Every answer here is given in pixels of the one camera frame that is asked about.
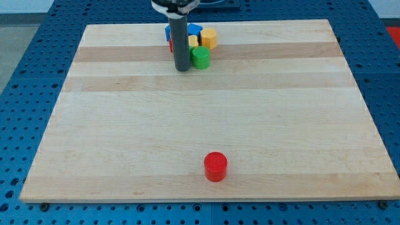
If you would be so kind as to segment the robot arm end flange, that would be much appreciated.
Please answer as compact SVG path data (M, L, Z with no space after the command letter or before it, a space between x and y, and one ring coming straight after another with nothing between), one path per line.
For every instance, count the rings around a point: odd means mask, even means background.
M154 10L169 18L185 16L199 4L200 0L151 0Z

